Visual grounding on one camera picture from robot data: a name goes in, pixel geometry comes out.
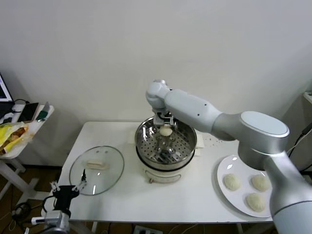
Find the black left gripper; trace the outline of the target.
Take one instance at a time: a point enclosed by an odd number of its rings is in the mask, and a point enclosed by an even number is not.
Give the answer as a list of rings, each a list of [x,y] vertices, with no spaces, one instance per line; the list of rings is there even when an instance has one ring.
[[[70,205],[72,199],[79,195],[79,192],[84,189],[87,184],[85,169],[83,170],[80,183],[74,185],[62,185],[58,186],[56,181],[50,182],[53,196],[56,198],[56,204],[54,210],[60,210],[62,212],[70,212]]]

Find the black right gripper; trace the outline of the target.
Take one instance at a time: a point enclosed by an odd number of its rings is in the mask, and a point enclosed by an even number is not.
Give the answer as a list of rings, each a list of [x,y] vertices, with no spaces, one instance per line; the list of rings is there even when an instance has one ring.
[[[169,112],[161,112],[158,110],[153,110],[154,118],[153,123],[156,125],[157,129],[160,129],[162,125],[171,125],[173,130],[176,129],[176,124],[174,121],[174,116]]]

